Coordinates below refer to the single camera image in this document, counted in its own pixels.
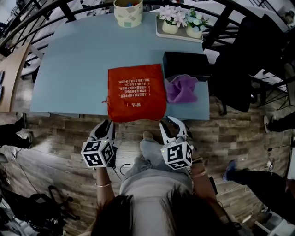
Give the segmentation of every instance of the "tabletop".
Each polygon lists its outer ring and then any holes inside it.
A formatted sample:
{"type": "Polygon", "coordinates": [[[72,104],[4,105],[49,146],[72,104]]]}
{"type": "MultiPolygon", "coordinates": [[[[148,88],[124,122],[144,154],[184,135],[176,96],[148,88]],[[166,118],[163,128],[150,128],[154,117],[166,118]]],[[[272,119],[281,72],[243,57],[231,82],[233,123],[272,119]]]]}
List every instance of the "tabletop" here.
{"type": "MultiPolygon", "coordinates": [[[[30,110],[107,115],[102,102],[107,98],[108,69],[162,64],[165,51],[203,53],[200,43],[157,37],[155,16],[144,13],[142,24],[134,28],[120,27],[113,14],[61,25],[42,60],[30,110]]],[[[166,115],[208,120],[207,82],[197,83],[195,92],[196,103],[167,104],[166,115]]]]}
{"type": "Polygon", "coordinates": [[[4,93],[0,101],[0,112],[12,111],[18,79],[29,51],[30,42],[27,42],[0,62],[0,71],[5,72],[2,82],[4,93]]]}

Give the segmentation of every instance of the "blue shoe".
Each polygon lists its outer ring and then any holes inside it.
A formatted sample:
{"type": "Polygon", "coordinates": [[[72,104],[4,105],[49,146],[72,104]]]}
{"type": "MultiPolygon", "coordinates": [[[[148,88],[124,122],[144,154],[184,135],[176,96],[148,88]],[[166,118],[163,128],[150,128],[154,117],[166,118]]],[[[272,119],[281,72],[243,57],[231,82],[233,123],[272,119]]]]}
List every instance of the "blue shoe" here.
{"type": "Polygon", "coordinates": [[[235,160],[231,160],[229,162],[229,164],[227,165],[227,168],[226,168],[225,173],[222,176],[223,181],[227,182],[228,181],[228,179],[227,179],[227,173],[229,171],[235,171],[235,170],[236,170],[236,161],[235,160]]]}

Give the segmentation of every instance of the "blue table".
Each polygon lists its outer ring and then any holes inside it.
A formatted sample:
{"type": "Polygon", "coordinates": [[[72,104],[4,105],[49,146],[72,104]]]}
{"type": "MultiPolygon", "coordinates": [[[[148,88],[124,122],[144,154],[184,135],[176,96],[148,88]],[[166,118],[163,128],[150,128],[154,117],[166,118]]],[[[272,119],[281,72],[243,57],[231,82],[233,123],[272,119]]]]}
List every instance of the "blue table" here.
{"type": "MultiPolygon", "coordinates": [[[[32,112],[107,115],[107,70],[161,64],[165,51],[203,53],[196,42],[159,38],[155,14],[144,13],[141,25],[122,28],[113,14],[61,25],[42,60],[30,110],[32,112]]],[[[209,119],[207,82],[197,83],[198,101],[167,104],[166,115],[209,119]]]]}

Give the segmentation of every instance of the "potted plant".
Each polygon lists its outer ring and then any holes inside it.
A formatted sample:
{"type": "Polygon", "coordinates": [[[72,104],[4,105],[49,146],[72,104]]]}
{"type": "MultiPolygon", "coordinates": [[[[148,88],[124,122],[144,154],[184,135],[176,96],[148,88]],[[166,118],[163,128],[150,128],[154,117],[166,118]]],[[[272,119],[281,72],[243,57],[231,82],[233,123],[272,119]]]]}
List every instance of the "potted plant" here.
{"type": "Polygon", "coordinates": [[[208,23],[208,19],[202,14],[197,14],[194,8],[190,9],[190,12],[186,16],[187,28],[186,33],[193,38],[201,38],[202,32],[206,29],[205,25],[208,23]]]}
{"type": "Polygon", "coordinates": [[[182,11],[181,7],[161,6],[158,17],[164,20],[162,30],[168,34],[176,34],[180,25],[183,27],[187,25],[185,12],[182,11]]]}

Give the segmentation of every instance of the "brown wooden desk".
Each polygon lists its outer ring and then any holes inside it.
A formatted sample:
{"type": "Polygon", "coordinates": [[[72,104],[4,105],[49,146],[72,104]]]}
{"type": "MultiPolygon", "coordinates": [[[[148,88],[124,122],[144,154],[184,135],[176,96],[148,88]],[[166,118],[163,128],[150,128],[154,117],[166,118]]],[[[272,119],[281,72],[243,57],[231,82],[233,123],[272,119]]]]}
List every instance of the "brown wooden desk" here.
{"type": "Polygon", "coordinates": [[[16,88],[29,51],[30,42],[27,42],[0,62],[0,71],[5,71],[2,82],[3,95],[0,101],[0,112],[12,111],[16,88]]]}

